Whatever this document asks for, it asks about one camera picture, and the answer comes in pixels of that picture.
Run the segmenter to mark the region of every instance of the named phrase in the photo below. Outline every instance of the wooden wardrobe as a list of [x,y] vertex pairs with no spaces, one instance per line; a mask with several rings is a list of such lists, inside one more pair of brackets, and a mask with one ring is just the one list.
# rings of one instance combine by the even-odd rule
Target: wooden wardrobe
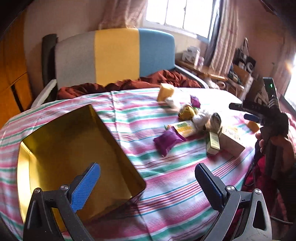
[[0,128],[33,102],[24,53],[24,21],[25,11],[0,41]]

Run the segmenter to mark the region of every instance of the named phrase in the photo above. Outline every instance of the purple snack bag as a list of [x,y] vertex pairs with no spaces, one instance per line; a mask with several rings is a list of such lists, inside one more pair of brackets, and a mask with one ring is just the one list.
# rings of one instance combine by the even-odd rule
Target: purple snack bag
[[171,127],[153,141],[161,155],[166,156],[174,145],[185,142],[186,139],[174,127]]
[[197,97],[191,95],[190,96],[190,101],[191,101],[192,107],[200,108],[200,101],[198,100]]

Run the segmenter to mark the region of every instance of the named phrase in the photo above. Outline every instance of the gold tray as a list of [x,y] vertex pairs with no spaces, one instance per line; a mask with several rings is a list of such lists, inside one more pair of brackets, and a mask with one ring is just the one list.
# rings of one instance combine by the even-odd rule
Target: gold tray
[[[146,187],[91,105],[76,109],[40,127],[20,144],[17,186],[20,211],[25,221],[32,192],[57,190],[97,162],[101,176],[84,208],[82,221],[98,218],[140,195]],[[61,231],[65,226],[53,209]]]

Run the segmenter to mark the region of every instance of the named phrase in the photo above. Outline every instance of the orange object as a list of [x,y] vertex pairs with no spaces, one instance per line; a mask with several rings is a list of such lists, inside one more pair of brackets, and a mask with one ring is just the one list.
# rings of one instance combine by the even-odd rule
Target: orange object
[[175,87],[167,83],[160,84],[160,90],[157,96],[157,101],[165,101],[166,98],[172,97]]
[[247,127],[254,133],[259,131],[259,129],[260,129],[259,125],[254,121],[249,121],[247,124]]

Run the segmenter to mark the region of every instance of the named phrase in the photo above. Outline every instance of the screw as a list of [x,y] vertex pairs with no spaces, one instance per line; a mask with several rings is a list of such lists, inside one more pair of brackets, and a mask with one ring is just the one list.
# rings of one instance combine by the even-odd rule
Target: screw
[[262,191],[261,191],[260,189],[256,188],[256,189],[255,189],[255,193],[257,193],[257,194],[261,194]]
[[39,193],[41,191],[41,188],[35,188],[33,193]]
[[68,188],[69,188],[69,186],[66,185],[66,184],[61,185],[61,187],[60,187],[60,189],[61,189],[62,191],[66,191],[66,190],[68,190]]
[[234,191],[235,190],[234,186],[227,186],[226,188],[227,188],[228,191]]

